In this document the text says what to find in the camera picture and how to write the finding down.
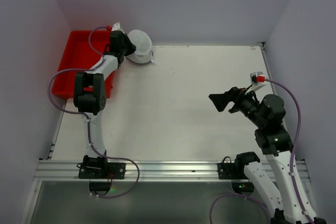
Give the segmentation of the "white mesh laundry bag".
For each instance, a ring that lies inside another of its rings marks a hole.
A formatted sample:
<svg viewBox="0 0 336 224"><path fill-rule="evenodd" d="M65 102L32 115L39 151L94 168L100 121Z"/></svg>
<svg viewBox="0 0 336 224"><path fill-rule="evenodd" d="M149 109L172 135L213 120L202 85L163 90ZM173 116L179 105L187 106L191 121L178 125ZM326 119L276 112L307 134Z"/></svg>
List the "white mesh laundry bag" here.
<svg viewBox="0 0 336 224"><path fill-rule="evenodd" d="M137 64L147 64L153 60L152 40L144 31L134 29L128 33L128 38L135 45L134 53L126 56L128 60Z"/></svg>

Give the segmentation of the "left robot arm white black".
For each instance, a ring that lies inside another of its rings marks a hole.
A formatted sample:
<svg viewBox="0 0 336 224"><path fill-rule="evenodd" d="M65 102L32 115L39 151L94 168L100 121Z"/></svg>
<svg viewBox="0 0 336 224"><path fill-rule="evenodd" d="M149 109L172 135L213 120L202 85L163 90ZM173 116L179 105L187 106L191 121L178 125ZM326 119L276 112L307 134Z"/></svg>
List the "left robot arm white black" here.
<svg viewBox="0 0 336 224"><path fill-rule="evenodd" d="M79 164L81 179L124 179L125 163L110 163L102 136L102 111L107 103L105 80L136 47L121 30L110 32L102 58L90 70L77 72L73 103L87 127L87 153Z"/></svg>

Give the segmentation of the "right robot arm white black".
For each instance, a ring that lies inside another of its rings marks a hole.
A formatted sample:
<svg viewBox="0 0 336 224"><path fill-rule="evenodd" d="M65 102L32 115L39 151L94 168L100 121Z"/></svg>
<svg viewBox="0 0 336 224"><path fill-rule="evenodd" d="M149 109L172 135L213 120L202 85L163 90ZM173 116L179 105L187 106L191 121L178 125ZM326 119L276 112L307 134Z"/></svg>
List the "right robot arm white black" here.
<svg viewBox="0 0 336 224"><path fill-rule="evenodd" d="M254 152L238 154L234 164L259 192L269 212L269 223L325 223L314 211L293 160L293 143L282 122L286 114L283 99L268 94L258 100L254 91L237 87L209 98L218 112L232 102L229 112L241 112L256 126L255 140L275 180L269 178Z"/></svg>

